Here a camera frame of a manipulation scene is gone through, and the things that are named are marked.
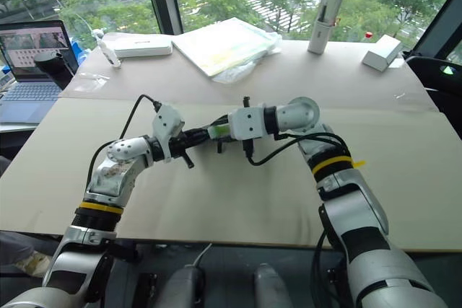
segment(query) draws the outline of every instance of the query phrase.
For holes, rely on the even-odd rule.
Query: laptop keyboard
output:
[[[19,83],[4,96],[4,101],[56,101],[61,89],[56,84]]]

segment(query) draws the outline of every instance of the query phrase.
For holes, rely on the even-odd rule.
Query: office chair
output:
[[[409,57],[406,62],[462,139],[462,66],[419,56]]]

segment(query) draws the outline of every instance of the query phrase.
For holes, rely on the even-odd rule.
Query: laptop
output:
[[[0,99],[0,123],[39,124],[61,90],[34,64],[34,56],[55,51],[73,73],[78,67],[63,22],[0,24],[0,49],[17,81]]]

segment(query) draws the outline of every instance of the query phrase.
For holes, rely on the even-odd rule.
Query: laptop screen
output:
[[[5,63],[19,82],[49,81],[34,64],[34,56],[41,52],[59,52],[71,70],[77,70],[77,61],[61,21],[0,25],[0,47]]]

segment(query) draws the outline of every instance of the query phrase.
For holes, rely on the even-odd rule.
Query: small white box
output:
[[[108,41],[118,58],[163,56],[172,53],[172,39],[169,35],[134,35]]]
[[[400,40],[384,35],[366,53],[362,62],[378,71],[384,71],[396,58],[401,47]]]

